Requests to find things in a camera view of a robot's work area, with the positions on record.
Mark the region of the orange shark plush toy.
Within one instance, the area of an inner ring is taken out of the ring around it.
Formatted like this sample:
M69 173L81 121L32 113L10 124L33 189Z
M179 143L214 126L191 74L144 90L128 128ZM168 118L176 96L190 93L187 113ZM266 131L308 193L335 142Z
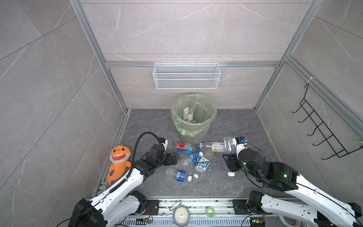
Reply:
M131 151L128 147L120 145L112 149L110 153L110 161L112 165L109 168L108 184L121 178L127 168L131 168L131 162L128 161Z

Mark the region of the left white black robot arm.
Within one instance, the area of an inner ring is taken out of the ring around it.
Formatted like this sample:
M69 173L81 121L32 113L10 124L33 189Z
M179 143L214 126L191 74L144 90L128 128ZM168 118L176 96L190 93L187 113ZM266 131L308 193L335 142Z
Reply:
M176 152L167 153L163 144L153 145L134 164L128 161L131 154L126 146L117 146L111 151L111 172L115 173L122 164L124 175L98 196L80 200L70 218L70 227L113 227L130 214L141 214L146 208L147 198L135 188L152 176L157 168L176 165L179 158Z

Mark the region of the bottle green white blue label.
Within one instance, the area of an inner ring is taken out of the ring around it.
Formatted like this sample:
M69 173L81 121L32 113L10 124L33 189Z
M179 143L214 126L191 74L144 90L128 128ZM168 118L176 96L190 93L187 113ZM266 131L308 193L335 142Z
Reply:
M199 162L195 166L195 170L200 174L204 174L208 169L209 165L210 165L210 160L205 157L201 157Z

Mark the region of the crushed bottle blue label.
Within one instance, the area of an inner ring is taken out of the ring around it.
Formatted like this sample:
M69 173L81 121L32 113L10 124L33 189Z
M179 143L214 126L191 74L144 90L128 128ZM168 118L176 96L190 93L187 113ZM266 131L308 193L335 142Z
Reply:
M192 153L178 162L182 169L194 168L200 159L204 156L202 152Z

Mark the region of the round grey dial timer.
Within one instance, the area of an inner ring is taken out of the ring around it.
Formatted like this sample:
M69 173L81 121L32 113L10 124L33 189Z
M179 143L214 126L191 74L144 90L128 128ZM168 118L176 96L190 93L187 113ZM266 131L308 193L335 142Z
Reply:
M189 209L184 205L176 207L173 211L173 220L175 225L178 227L187 226L190 221L190 217Z

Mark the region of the green tape roll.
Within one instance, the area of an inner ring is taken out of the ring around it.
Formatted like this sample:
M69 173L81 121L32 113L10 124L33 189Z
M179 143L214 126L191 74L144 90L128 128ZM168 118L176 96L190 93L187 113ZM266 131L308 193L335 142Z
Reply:
M214 218L216 215L215 209L213 207L207 207L205 209L205 214L208 218Z

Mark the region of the Fiji bottle red flower label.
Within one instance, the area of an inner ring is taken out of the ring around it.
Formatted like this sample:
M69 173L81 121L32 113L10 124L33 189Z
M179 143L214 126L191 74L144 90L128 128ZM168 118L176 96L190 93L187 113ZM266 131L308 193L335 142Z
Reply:
M186 153L186 154L192 154L192 153L199 153L200 148L196 145L190 144L190 143L183 143L178 142L176 144L176 152L180 153Z

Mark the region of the large bottle white yellow label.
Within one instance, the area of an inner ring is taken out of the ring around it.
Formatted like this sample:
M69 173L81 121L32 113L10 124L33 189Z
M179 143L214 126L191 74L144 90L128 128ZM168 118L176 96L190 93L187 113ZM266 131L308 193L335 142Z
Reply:
M204 152L225 153L223 142L205 141L199 144L199 148Z

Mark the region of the lying bottle dark blue label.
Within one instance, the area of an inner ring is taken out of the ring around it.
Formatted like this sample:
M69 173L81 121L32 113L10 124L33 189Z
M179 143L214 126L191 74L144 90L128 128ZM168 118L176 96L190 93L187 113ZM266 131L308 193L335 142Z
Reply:
M189 175L186 171L167 167L165 170L165 177L168 180L177 181L177 182L191 182L192 176Z

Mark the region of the white tape roll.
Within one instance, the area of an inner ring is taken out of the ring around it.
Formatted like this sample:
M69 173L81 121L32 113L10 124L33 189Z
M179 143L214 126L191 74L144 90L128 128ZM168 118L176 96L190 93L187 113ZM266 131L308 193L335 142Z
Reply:
M292 219L292 218L288 218L288 217L284 217L282 215L278 216L280 221L286 226L286 227L300 227L301 225L301 221L296 220L296 219Z

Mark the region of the clear bottle white orange label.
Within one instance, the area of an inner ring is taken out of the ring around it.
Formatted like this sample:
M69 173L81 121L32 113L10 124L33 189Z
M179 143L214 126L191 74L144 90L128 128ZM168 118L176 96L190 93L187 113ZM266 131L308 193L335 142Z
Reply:
M191 107L186 107L183 109L183 120L187 122L193 121L193 109Z

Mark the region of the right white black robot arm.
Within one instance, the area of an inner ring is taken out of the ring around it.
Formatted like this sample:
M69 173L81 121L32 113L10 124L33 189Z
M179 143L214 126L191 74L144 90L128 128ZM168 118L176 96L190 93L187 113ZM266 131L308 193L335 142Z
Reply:
M252 191L243 206L250 214L278 214L313 227L361 227L361 207L342 202L310 183L295 169L282 162L268 162L259 152L246 148L223 158L231 172L244 171L257 187L285 192L302 201L288 202L259 191Z

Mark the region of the crushed bottle pink purple label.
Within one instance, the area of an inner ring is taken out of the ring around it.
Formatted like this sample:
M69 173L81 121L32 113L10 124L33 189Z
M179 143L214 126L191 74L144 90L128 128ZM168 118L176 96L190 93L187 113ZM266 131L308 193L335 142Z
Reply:
M239 171L235 139L231 137L224 138L224 154L222 157L228 168L227 175L229 177L234 177L235 172Z

